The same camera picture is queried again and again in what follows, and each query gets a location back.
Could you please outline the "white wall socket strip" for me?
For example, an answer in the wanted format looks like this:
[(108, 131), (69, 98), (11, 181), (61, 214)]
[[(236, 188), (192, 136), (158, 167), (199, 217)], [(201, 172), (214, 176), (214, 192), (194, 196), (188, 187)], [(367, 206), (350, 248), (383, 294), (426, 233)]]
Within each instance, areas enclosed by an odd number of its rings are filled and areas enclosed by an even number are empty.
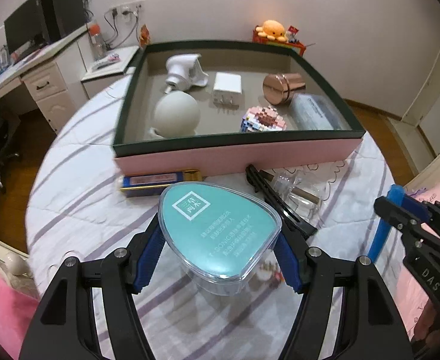
[(139, 13), (145, 5), (145, 0), (135, 0), (111, 6), (110, 10), (116, 10), (118, 15), (133, 15)]

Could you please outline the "black hair clip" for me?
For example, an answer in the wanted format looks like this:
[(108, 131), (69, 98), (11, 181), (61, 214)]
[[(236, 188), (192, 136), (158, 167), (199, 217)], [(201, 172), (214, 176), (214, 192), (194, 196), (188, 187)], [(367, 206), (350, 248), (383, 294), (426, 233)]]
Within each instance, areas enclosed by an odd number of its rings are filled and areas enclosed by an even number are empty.
[(318, 231), (317, 228), (302, 219), (288, 204), (274, 191), (261, 172), (252, 164), (245, 168), (247, 182), (253, 187), (255, 193), (262, 194), (265, 202), (272, 206), (283, 219), (286, 227), (292, 232), (298, 232), (308, 240)]

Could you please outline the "pink bed quilt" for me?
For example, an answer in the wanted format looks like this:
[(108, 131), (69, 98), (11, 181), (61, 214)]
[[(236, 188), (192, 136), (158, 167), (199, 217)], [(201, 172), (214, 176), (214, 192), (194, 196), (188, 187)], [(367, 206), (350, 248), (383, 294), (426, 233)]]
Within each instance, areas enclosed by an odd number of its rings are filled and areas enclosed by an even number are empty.
[(38, 299), (14, 289), (0, 273), (0, 345), (12, 359), (18, 359)]

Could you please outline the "orange snack bag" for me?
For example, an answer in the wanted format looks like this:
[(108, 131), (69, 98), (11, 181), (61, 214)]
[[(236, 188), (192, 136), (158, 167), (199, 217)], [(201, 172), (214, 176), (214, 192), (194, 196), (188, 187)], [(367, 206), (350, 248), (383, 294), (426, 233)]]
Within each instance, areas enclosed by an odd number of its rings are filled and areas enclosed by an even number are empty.
[(151, 43), (151, 37), (146, 24), (140, 28), (140, 35), (138, 35), (140, 47), (144, 49)]

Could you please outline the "black computer monitor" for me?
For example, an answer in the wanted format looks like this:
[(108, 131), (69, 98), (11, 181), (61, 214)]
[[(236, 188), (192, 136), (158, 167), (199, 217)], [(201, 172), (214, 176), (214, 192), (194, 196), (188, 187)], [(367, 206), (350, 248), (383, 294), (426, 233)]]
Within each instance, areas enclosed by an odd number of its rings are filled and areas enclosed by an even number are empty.
[(27, 42), (35, 47), (46, 44), (42, 28), (42, 12), (39, 0), (26, 0), (6, 20), (4, 29), (9, 54), (13, 54)]

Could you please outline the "teal lidded clear container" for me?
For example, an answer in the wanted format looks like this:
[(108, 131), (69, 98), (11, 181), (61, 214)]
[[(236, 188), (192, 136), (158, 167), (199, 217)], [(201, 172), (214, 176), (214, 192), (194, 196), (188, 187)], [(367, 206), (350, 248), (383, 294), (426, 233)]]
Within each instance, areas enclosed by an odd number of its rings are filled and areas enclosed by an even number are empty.
[(219, 296), (242, 291), (282, 228), (279, 214), (261, 199), (199, 181), (167, 187), (157, 218), (191, 280)]

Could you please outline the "black computer tower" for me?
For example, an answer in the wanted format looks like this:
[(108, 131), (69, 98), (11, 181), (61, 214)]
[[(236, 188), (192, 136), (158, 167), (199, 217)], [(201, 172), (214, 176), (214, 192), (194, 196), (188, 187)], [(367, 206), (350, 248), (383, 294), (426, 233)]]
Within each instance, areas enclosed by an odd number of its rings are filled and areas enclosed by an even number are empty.
[(39, 4), (47, 43), (60, 41), (86, 24), (83, 0), (39, 0)]

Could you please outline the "clear plastic plug case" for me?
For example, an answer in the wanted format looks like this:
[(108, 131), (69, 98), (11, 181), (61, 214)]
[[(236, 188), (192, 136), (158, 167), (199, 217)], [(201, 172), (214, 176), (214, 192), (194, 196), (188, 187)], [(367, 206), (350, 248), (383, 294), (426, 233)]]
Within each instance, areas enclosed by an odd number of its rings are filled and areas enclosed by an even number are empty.
[(322, 205), (325, 188), (303, 171), (275, 172), (270, 182), (274, 191), (302, 219), (313, 219)]

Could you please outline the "white desk with drawers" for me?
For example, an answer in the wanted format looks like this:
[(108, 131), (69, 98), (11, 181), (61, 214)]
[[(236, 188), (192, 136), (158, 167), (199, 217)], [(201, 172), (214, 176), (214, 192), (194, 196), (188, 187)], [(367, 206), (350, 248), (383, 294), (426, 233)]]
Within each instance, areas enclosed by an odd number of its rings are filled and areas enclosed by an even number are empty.
[(43, 114), (55, 133), (88, 100), (82, 78), (93, 61), (87, 27), (74, 30), (0, 75), (0, 100), (17, 88), (28, 92), (29, 101)]

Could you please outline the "orange octopus plush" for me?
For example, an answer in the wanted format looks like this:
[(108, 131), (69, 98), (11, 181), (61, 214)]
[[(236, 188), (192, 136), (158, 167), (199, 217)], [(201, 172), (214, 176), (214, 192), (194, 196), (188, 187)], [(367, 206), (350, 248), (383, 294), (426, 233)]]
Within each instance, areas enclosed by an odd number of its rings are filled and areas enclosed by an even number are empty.
[(284, 26), (276, 20), (268, 19), (264, 21), (262, 25), (255, 28), (255, 33), (258, 37), (263, 37), (270, 41), (287, 41)]

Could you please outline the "clear water bottle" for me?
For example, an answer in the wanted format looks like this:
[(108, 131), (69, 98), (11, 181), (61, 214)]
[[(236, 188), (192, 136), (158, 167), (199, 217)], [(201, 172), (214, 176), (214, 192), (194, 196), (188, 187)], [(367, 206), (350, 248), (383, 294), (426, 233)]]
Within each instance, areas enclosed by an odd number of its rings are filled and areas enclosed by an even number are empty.
[(88, 33), (90, 36), (95, 60), (102, 59), (106, 55), (106, 45), (100, 31), (100, 25), (97, 23), (89, 24)]

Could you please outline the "blue gold flat box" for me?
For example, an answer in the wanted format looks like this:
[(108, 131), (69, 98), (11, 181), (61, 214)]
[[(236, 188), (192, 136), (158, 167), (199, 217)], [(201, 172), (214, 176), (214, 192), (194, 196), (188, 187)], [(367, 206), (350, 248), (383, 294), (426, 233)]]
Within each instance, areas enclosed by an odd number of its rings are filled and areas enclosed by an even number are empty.
[(122, 175), (119, 180), (119, 190), (126, 197), (159, 196), (164, 189), (173, 184), (185, 181), (202, 181), (198, 170), (184, 170), (147, 175)]

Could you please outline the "white round ball lamp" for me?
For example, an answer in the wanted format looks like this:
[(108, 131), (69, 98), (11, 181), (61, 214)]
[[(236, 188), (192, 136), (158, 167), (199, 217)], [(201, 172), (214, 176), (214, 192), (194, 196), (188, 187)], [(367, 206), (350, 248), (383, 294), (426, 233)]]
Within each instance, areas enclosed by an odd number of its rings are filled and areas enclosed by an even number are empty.
[(156, 103), (148, 135), (151, 139), (190, 137), (196, 135), (199, 123), (200, 106), (196, 99), (182, 91), (173, 91)]

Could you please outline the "red toy storage box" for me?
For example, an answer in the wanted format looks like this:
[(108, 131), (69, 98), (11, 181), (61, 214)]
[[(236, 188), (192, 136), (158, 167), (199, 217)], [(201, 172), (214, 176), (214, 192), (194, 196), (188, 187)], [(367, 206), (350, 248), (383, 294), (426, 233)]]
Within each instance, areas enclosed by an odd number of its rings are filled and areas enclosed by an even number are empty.
[(252, 42), (292, 49), (300, 56), (303, 56), (307, 49), (307, 47), (303, 45), (301, 42), (292, 43), (292, 42), (271, 41), (265, 37), (263, 38), (260, 37), (255, 31), (252, 32)]

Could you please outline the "white power adapter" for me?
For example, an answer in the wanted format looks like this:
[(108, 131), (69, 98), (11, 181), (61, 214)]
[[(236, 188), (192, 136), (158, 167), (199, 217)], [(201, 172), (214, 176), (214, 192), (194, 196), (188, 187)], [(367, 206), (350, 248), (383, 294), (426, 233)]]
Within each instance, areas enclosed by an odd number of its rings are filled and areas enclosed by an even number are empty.
[(213, 102), (219, 106), (238, 107), (243, 97), (241, 75), (217, 72), (212, 95)]

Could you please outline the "pink white block figure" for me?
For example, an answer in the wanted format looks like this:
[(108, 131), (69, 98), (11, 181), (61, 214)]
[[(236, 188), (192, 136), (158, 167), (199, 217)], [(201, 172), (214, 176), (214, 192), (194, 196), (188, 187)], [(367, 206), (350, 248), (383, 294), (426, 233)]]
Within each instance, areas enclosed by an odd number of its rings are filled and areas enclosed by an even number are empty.
[(275, 109), (262, 106), (248, 108), (240, 124), (242, 133), (281, 132), (286, 129), (286, 121)]

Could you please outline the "pink black shallow box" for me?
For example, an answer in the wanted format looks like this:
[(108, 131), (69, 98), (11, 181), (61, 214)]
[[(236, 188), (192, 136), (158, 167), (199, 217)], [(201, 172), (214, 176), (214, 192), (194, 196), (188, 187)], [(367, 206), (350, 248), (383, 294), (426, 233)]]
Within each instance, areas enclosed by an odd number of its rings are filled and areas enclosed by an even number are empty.
[(295, 51), (242, 41), (148, 46), (134, 66), (113, 139), (129, 176), (204, 176), (346, 159), (364, 128)]

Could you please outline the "rose gold metal tin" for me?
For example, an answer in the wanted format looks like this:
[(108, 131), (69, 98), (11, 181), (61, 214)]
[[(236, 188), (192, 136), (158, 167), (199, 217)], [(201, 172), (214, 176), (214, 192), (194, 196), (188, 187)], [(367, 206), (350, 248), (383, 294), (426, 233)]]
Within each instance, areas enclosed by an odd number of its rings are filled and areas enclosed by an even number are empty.
[(263, 80), (262, 90), (269, 104), (285, 105), (306, 90), (306, 83), (300, 73), (269, 74)]

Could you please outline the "white spray nozzle device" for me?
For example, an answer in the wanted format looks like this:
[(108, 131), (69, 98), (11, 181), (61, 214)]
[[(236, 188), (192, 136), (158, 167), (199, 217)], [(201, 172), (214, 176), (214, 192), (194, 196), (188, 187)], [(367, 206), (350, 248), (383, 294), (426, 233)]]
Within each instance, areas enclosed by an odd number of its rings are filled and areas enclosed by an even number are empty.
[(200, 65), (201, 54), (174, 55), (166, 60), (165, 93), (187, 92), (191, 87), (207, 86), (209, 75)]

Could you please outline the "clear wrapped small pack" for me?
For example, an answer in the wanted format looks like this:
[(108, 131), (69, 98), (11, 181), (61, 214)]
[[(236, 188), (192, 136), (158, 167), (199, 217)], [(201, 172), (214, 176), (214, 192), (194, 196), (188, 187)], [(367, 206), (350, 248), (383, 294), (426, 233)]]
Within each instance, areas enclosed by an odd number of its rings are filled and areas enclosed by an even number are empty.
[(346, 131), (350, 126), (326, 97), (316, 94), (296, 94), (288, 113), (300, 130)]

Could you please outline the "striped white tablecloth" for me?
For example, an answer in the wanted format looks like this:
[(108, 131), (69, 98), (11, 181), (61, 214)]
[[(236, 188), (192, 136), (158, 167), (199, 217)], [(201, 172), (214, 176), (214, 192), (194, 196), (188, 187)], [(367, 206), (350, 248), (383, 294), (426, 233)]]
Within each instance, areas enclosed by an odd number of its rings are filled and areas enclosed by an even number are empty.
[[(122, 78), (88, 101), (60, 131), (38, 171), (26, 238), (39, 291), (66, 258), (104, 258), (127, 245), (156, 213), (156, 197), (128, 198), (118, 189), (111, 143), (129, 83)], [(379, 147), (365, 135), (345, 161), (312, 170), (327, 185), (313, 244), (332, 257), (365, 254), (378, 223), (374, 200), (393, 184)], [(213, 295), (193, 283), (165, 248), (134, 302), (156, 358), (277, 359), (300, 296), (268, 274), (252, 278), (233, 297)]]

